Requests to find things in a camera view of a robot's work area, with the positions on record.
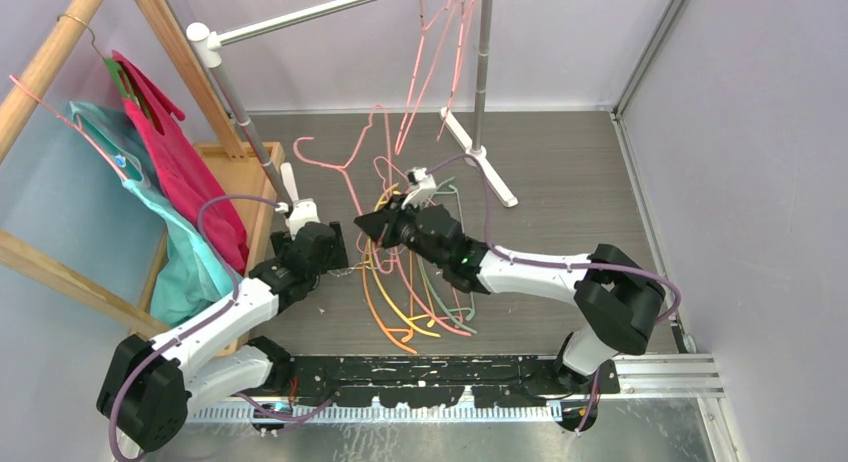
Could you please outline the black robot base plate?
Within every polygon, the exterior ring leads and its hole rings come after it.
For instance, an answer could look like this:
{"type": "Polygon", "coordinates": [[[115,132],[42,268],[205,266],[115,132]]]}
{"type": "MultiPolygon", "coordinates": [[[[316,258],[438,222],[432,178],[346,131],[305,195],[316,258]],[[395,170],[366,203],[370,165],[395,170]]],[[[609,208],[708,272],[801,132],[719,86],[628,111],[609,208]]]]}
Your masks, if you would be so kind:
{"type": "Polygon", "coordinates": [[[312,423],[547,422],[594,424],[601,396],[619,393],[613,361],[569,382],[555,358],[496,356],[292,356],[262,386],[252,418],[312,423]]]}

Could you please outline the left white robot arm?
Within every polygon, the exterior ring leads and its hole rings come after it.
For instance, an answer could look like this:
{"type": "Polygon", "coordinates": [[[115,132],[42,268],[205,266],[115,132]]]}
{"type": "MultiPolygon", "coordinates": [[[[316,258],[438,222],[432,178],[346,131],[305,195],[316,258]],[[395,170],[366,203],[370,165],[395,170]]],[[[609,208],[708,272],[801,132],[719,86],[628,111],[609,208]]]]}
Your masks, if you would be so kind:
{"type": "Polygon", "coordinates": [[[120,442],[135,445],[134,460],[167,445],[195,413],[246,390],[269,395],[292,379],[290,354],[260,336],[224,356],[238,336],[269,321],[314,291],[321,277],[348,263],[339,222],[308,222],[272,235],[275,255],[256,265],[235,289],[190,320],[149,340],[132,334],[112,356],[96,401],[107,418],[117,461],[120,442]]]}

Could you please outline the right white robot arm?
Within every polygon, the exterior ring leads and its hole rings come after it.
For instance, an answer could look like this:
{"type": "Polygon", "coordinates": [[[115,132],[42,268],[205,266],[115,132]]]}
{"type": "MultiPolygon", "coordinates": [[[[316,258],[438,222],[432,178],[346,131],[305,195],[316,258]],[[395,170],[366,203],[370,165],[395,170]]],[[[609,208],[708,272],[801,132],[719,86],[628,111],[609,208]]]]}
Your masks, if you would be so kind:
{"type": "Polygon", "coordinates": [[[402,207],[397,200],[355,217],[354,223],[376,245],[403,246],[434,265],[461,292],[521,294],[574,305],[586,324],[566,338],[554,368],[558,385],[571,393],[590,384],[613,356],[646,353],[665,298],[651,273],[609,244],[577,256],[511,251],[466,235],[442,205],[402,207]]]}

